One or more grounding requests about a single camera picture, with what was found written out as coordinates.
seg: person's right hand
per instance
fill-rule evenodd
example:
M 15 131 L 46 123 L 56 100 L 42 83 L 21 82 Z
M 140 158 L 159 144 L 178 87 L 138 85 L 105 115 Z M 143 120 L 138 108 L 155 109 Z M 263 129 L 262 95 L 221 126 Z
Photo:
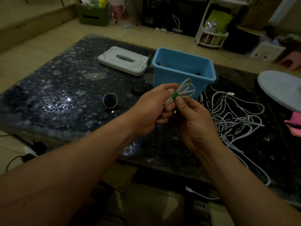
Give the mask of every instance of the person's right hand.
M 178 111 L 186 118 L 182 124 L 182 138 L 186 147 L 199 155 L 199 152 L 223 145 L 210 112 L 193 98 L 176 97 Z

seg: forearm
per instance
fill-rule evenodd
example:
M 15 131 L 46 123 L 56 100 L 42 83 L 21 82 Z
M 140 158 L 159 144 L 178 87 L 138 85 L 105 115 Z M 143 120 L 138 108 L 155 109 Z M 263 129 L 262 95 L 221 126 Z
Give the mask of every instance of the forearm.
M 301 214 L 277 197 L 223 145 L 201 163 L 236 225 L 299 225 Z
M 120 116 L 0 176 L 0 224 L 65 225 L 134 138 L 126 122 Z

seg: white round lid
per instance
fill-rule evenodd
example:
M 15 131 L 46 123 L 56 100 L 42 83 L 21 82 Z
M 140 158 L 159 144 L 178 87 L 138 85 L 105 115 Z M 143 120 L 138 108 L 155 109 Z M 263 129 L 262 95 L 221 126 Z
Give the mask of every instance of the white round lid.
M 279 72 L 264 71 L 258 77 L 261 89 L 287 109 L 301 113 L 301 79 Z

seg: green fabric bin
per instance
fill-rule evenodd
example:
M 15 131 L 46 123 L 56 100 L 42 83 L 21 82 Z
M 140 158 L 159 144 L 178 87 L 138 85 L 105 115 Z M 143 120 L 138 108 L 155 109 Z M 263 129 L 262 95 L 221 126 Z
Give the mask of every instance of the green fabric bin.
M 110 7 L 93 8 L 80 4 L 79 0 L 75 0 L 75 7 L 79 22 L 81 24 L 107 26 L 109 22 Z

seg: person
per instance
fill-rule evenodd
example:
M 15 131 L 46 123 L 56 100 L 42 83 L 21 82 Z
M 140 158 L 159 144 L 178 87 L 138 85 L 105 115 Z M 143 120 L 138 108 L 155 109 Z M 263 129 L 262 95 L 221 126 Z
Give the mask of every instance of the person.
M 300 225 L 301 214 L 222 143 L 207 109 L 181 96 L 163 107 L 177 87 L 160 85 L 89 135 L 1 175 L 0 225 L 65 225 L 124 148 L 167 123 L 175 106 L 185 117 L 185 145 L 201 161 L 235 225 Z

